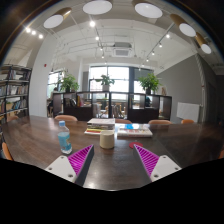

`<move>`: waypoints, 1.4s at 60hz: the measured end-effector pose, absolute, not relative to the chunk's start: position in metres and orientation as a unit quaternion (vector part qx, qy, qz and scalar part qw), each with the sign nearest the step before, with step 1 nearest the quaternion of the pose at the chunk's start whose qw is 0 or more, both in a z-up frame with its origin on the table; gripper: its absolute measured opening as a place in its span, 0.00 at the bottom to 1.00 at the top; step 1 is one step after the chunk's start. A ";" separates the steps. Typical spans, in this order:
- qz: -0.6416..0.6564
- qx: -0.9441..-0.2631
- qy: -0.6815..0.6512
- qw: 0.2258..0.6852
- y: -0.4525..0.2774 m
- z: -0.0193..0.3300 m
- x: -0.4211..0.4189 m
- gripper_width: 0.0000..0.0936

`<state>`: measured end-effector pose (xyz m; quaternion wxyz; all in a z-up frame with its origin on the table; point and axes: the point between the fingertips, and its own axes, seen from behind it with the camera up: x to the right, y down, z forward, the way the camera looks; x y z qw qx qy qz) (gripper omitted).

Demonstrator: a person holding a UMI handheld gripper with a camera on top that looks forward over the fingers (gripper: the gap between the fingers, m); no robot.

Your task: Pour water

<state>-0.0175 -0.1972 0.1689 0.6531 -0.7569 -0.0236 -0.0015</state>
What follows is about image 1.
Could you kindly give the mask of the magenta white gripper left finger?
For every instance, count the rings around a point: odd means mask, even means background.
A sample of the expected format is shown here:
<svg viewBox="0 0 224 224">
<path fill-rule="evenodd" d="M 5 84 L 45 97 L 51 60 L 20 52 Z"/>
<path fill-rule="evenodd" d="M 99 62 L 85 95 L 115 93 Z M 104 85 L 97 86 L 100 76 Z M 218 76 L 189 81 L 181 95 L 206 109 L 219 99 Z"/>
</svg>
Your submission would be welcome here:
<svg viewBox="0 0 224 224">
<path fill-rule="evenodd" d="M 70 156 L 59 156 L 46 171 L 82 186 L 94 156 L 94 145 L 89 145 Z"/>
</svg>

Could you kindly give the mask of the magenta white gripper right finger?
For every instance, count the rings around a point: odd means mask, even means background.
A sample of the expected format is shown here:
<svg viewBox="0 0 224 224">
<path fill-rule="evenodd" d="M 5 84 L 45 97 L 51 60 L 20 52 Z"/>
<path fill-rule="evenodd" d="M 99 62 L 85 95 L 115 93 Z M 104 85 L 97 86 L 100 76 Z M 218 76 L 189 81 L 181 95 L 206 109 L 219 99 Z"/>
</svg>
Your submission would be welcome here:
<svg viewBox="0 0 224 224">
<path fill-rule="evenodd" d="M 133 146 L 133 151 L 141 168 L 152 182 L 181 170 L 181 167 L 167 155 L 158 156 L 138 145 Z"/>
</svg>

